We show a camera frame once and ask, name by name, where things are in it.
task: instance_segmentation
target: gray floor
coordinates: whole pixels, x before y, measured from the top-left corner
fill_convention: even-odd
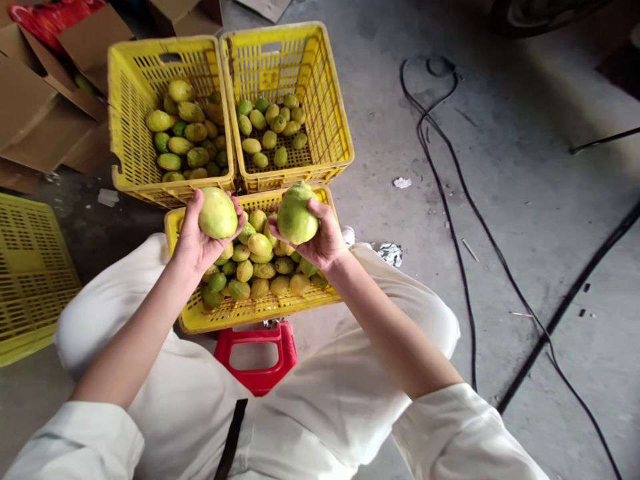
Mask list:
[[[417,114],[398,82],[401,60],[441,53],[464,76],[455,96],[438,108],[437,120],[452,138],[474,200],[543,321],[640,193],[640,136],[578,157],[566,153],[570,145],[637,126],[640,103],[593,68],[640,19],[638,5],[620,0],[562,31],[509,41],[487,32],[490,3],[294,0],[281,19],[322,20],[329,30],[356,151],[354,164],[331,184],[341,222],[354,226],[362,240],[402,244],[401,270],[438,292],[459,317],[463,337],[453,360],[465,378],[469,328],[459,272],[415,137]],[[224,2],[223,9],[227,29],[267,24],[234,3]],[[425,102],[448,88],[418,69],[409,74],[411,88]],[[436,140],[432,148],[452,193],[458,236],[480,258],[476,263],[463,252],[477,317],[479,390],[496,404],[539,333],[528,319],[509,314],[523,307],[460,194],[446,151]],[[394,188],[398,176],[412,178],[413,185]],[[162,228],[160,210],[124,195],[114,209],[97,204],[98,188],[109,186],[108,168],[95,177],[62,171],[59,182],[38,195],[56,209],[84,282]],[[636,226],[602,262],[590,292],[576,298],[554,334],[559,362],[596,414],[627,479],[638,478],[640,468],[639,262]],[[580,309],[587,314],[579,317]],[[330,338],[330,318],[330,311],[316,311],[293,320],[302,358]],[[71,382],[48,348],[0,370],[0,385],[3,472],[64,401]],[[504,418],[551,479],[613,478],[588,418],[544,355]],[[408,474],[387,442],[358,477]]]

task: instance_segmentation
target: plastic crate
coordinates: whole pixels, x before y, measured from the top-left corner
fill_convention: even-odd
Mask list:
[[[0,194],[0,367],[50,345],[80,287],[51,208]]]
[[[250,193],[289,187],[294,182],[330,184],[354,157],[351,132],[340,93],[329,35],[324,24],[306,22],[255,30],[235,31],[220,38],[227,101],[231,112],[234,148],[240,176]],[[273,164],[276,149],[264,150],[266,169],[254,166],[243,152],[236,105],[264,96],[282,104],[294,93],[307,114],[301,132],[307,134],[305,148],[291,148],[293,137],[278,136],[276,149],[287,148],[291,168]],[[262,140],[264,131],[251,132]]]
[[[109,129],[111,150],[120,159],[113,166],[115,188],[166,209],[180,208],[200,187],[235,191],[235,162],[227,102],[223,101],[229,173],[224,177],[162,183],[156,165],[153,134],[145,124],[161,108],[169,82],[184,79],[197,91],[201,105],[212,90],[226,96],[219,69],[218,40],[210,36],[120,42],[109,48]]]
[[[238,200],[240,206],[247,213],[257,209],[268,213],[275,211],[275,207],[282,201],[282,194],[285,191],[282,189],[254,193],[238,197]],[[327,187],[314,185],[313,191],[318,195],[318,200],[330,205],[335,212],[331,192]],[[165,216],[165,232],[167,233],[170,255],[173,254],[173,249],[178,241],[179,228],[182,226],[184,216],[185,209],[172,210]],[[304,297],[297,297],[293,294],[276,297],[269,292],[268,296],[260,300],[234,301],[231,298],[226,298],[220,308],[208,310],[202,302],[201,286],[193,292],[180,315],[180,327],[185,333],[204,333],[238,327],[342,302],[332,287],[322,290],[312,284]]]

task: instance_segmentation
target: person's left hand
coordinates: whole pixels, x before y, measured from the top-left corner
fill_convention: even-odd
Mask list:
[[[193,192],[193,200],[187,205],[185,220],[172,259],[192,268],[198,275],[203,275],[212,266],[222,250],[242,232],[242,228],[245,226],[246,219],[240,204],[238,204],[238,198],[232,197],[231,192],[227,192],[227,195],[231,197],[231,201],[235,205],[238,228],[232,236],[225,239],[213,239],[200,230],[198,216],[204,203],[204,196],[200,189]]]

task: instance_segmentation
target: vehicle wheel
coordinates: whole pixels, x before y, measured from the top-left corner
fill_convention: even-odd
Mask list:
[[[495,0],[491,29],[511,38],[533,37],[562,28],[611,0]]]

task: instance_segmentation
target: hand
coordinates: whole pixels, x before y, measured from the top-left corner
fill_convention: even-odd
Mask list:
[[[227,192],[227,195],[231,197],[231,201],[235,205],[235,212],[238,215],[238,228],[236,228],[232,236],[225,239],[212,239],[200,230],[198,216],[204,203],[204,197],[200,189],[193,192],[193,200],[187,205],[185,221],[182,224],[180,238],[175,246],[172,259],[188,268],[192,268],[198,275],[204,274],[212,266],[213,262],[222,253],[222,250],[242,232],[242,228],[245,226],[246,219],[240,204],[238,204],[238,198],[232,197],[231,192]]]
[[[333,214],[333,209],[315,199],[309,199],[307,208],[320,220],[318,232],[308,242],[294,245],[284,239],[278,232],[277,220],[274,217],[269,217],[269,231],[278,240],[295,248],[300,255],[325,272],[348,255],[349,250],[342,238],[340,225]]]

